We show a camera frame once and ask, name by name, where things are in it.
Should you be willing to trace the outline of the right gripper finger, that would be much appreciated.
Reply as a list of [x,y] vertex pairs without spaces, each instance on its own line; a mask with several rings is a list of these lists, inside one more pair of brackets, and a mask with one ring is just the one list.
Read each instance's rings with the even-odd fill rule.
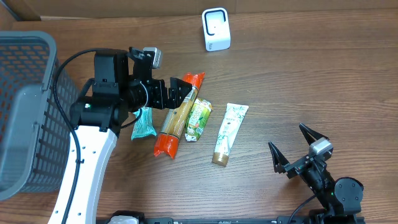
[[277,173],[286,173],[285,167],[289,165],[289,161],[271,141],[268,142],[268,146],[271,151],[274,171]]
[[303,123],[299,124],[299,128],[309,145],[313,144],[315,141],[321,138],[329,139],[327,136],[310,129]]

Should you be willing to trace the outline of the green juice carton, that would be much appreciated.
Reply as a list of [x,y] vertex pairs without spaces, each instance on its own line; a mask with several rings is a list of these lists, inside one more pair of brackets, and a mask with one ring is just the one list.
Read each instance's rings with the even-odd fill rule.
[[197,142],[200,139],[212,110],[209,101],[201,98],[195,100],[186,123],[186,141]]

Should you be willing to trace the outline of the teal snack packet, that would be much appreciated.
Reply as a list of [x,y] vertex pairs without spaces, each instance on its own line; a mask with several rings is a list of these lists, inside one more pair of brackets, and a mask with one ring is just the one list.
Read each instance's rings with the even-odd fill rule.
[[152,121],[152,108],[143,107],[142,112],[136,111],[133,114],[136,117],[141,114],[141,117],[134,123],[131,140],[157,135]]

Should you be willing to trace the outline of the orange spaghetti packet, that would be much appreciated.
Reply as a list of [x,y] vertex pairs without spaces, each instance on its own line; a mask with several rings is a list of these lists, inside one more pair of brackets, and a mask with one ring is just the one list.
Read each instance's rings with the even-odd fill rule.
[[166,155],[170,156],[172,159],[175,158],[180,138],[182,136],[182,133],[184,131],[187,122],[187,117],[197,98],[204,77],[205,77],[205,72],[195,75],[192,73],[186,73],[184,75],[183,81],[191,83],[192,90],[184,98],[180,107],[174,110],[169,110],[166,119],[164,121],[163,127],[161,128],[160,133],[158,134],[155,142],[154,146],[155,157],[159,156],[162,153],[165,153]]

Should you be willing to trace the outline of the white cream tube gold cap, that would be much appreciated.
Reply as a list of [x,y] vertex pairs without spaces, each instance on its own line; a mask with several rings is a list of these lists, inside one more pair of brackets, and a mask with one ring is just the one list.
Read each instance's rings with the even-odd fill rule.
[[212,163],[226,167],[236,135],[249,106],[228,103],[218,132]]

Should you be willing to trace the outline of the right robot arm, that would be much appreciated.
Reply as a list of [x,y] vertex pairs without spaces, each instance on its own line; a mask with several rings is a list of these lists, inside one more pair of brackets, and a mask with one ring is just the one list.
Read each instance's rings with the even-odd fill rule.
[[274,171],[289,179],[299,176],[313,192],[281,223],[364,223],[361,212],[363,184],[352,177],[334,179],[326,161],[332,156],[329,137],[301,123],[299,128],[308,143],[308,154],[290,163],[274,143],[268,142]]

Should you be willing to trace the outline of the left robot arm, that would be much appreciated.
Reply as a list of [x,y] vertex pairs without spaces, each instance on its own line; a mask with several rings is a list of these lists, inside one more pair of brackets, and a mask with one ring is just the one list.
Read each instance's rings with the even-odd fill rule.
[[50,223],[95,223],[104,172],[129,114],[143,107],[178,108],[193,88],[178,78],[170,79],[169,88],[163,80],[152,78],[162,61],[155,47],[96,48],[91,52],[95,75],[86,81],[67,113],[58,98],[58,79],[69,62],[87,51],[64,61],[53,79],[53,97],[70,131],[70,148]]

